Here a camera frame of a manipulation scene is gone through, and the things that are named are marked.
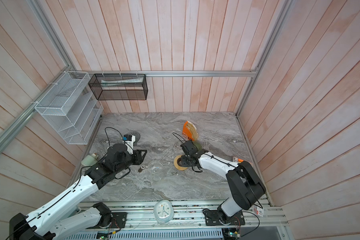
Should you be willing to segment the clear glass carafe wooden handle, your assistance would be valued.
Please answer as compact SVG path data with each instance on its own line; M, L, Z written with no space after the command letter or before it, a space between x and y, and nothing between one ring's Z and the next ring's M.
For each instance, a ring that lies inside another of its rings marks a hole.
M148 178L151 182L159 182L163 178L163 165L160 162L153 161L148 164L142 164L138 173Z

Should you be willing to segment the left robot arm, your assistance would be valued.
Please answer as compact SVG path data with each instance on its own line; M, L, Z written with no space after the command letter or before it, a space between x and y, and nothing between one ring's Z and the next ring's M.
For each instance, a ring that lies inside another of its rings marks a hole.
M62 240L81 230L113 225L112 211L104 203L96 203L83 213L64 218L82 200L97 192L117 174L130 166L143 163L147 150L135 150L132 145L115 144L97 163L57 197L27 215L21 213L10 220L9 240Z

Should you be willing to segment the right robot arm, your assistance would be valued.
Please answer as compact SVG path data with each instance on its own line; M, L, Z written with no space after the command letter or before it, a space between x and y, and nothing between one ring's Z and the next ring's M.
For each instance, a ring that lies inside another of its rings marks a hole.
M184 154L174 160L178 170L191 168L195 173L207 170L228 182L231 196L216 210L202 210L208 226L230 224L238 218L239 212L249 210L266 193L266 187L251 163L222 159L191 140L183 142L180 147Z

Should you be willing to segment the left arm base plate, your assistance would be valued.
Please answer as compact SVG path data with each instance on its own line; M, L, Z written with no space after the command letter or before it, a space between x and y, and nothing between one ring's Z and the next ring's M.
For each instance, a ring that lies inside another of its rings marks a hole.
M101 216L100 221L91 229L116 228L123 229L126 226L127 212L115 212Z

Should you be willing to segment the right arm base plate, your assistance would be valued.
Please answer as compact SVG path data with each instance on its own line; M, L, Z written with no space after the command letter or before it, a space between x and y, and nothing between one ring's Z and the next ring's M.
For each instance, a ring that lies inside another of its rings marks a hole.
M245 219L243 212L239 211L231 217L228 217L220 210L203 209L205 223L207 226L244 226Z

